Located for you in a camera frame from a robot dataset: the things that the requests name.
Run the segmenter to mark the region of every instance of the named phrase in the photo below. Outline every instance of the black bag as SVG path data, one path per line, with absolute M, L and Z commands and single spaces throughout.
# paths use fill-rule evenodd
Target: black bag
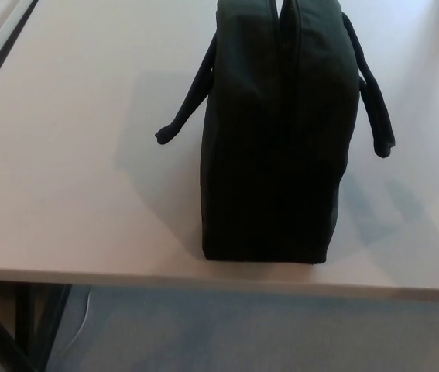
M 320 264 L 334 232 L 359 93 L 378 156 L 395 139 L 336 0 L 219 0 L 218 28 L 168 143 L 208 96 L 201 154 L 210 260 Z

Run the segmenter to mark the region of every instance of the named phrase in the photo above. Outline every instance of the bag handle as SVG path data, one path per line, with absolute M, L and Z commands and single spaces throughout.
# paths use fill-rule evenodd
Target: bag handle
M 191 114 L 197 110 L 198 106 L 201 105 L 211 92 L 214 85 L 214 62 L 216 60 L 217 45 L 218 38 L 216 33 L 176 118 L 174 118 L 171 124 L 156 133 L 158 144 L 165 145 L 171 141 L 181 131 Z
M 353 50 L 355 51 L 358 69 L 362 72 L 363 76 L 363 78 L 359 77 L 359 88 L 371 124 L 372 136 L 374 137 L 374 152 L 378 157 L 385 158 L 391 154 L 391 148 L 395 146 L 395 136 L 391 127 L 391 121 L 389 120 L 388 108 L 384 103 L 384 98 L 377 81 L 365 61 L 364 51 L 358 41 L 353 25 L 346 14 L 342 13 L 342 15 L 343 24 L 350 36 Z

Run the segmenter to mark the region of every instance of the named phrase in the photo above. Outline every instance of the white cable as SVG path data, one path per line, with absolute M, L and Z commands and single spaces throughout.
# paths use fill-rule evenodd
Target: white cable
M 85 309 L 85 316 L 83 317 L 83 321 L 80 324 L 80 328 L 78 328 L 77 333 L 73 336 L 71 341 L 64 347 L 64 349 L 61 350 L 60 355 L 64 355 L 70 349 L 70 347 L 73 346 L 74 342 L 77 340 L 77 338 L 80 335 L 81 331 L 85 327 L 85 322 L 87 321 L 87 317 L 88 317 L 88 309 L 90 308 L 90 295 L 91 295 L 91 293 L 92 293 L 92 286 L 90 286 L 90 289 L 88 290 L 87 305 L 86 305 L 86 309 Z

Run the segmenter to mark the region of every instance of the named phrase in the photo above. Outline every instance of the tabletop surface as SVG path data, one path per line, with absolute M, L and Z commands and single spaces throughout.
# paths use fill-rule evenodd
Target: tabletop surface
M 204 106 L 167 146 L 215 0 L 40 0 L 0 71 L 0 280 L 439 299 L 439 1 L 345 0 L 396 134 L 361 107 L 328 262 L 201 253 Z

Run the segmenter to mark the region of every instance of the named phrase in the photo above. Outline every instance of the gray carpet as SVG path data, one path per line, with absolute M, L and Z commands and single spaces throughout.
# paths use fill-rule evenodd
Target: gray carpet
M 438 372 L 439 304 L 75 287 L 49 372 Z

